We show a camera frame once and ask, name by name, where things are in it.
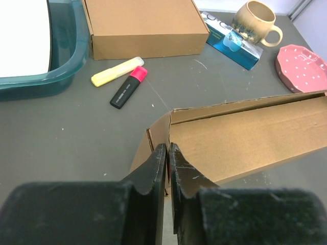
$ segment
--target blue tub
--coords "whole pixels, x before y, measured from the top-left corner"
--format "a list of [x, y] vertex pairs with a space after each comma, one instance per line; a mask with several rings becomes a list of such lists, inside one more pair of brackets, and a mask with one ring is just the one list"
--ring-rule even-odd
[[51, 69], [48, 73], [0, 78], [0, 101], [61, 93], [88, 58], [89, 32], [80, 0], [50, 0]]

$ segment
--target polka dot plate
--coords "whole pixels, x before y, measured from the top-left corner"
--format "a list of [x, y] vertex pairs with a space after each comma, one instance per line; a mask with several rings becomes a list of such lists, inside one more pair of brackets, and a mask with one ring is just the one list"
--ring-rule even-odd
[[294, 93], [327, 90], [327, 64], [303, 46], [281, 47], [275, 67], [279, 78]]

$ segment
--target cardboard box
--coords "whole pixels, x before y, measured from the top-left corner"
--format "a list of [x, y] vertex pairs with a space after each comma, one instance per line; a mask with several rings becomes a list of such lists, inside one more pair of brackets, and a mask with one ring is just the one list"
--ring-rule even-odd
[[209, 31], [192, 0], [82, 0], [95, 60], [200, 54]]
[[321, 92], [177, 109], [146, 130], [131, 171], [157, 144], [174, 142], [190, 164], [223, 184], [322, 149], [326, 135]]
[[262, 48], [247, 42], [232, 27], [209, 13], [202, 12], [201, 16], [210, 30], [206, 41], [208, 44], [247, 70], [257, 64], [263, 52]]

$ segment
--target marker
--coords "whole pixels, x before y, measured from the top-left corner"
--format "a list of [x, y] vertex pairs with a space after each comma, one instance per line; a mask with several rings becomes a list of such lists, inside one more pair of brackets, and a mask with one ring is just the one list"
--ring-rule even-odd
[[110, 81], [119, 78], [133, 71], [136, 67], [144, 65], [144, 61], [141, 57], [135, 57], [122, 64], [116, 65], [115, 67], [106, 69], [100, 73], [95, 74], [91, 77], [91, 81], [96, 87], [100, 87]]
[[110, 104], [117, 109], [121, 109], [147, 74], [148, 71], [145, 68], [138, 66], [118, 89]]

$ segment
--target beige mug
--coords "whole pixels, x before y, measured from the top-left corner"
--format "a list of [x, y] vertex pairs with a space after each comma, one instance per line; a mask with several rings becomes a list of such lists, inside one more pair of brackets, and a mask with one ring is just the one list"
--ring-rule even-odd
[[[258, 1], [248, 1], [235, 14], [231, 26], [249, 42], [261, 42], [267, 47], [275, 47], [283, 38], [281, 29], [274, 25], [275, 21], [276, 15], [268, 6]], [[265, 39], [271, 31], [279, 34], [279, 40], [275, 43]]]

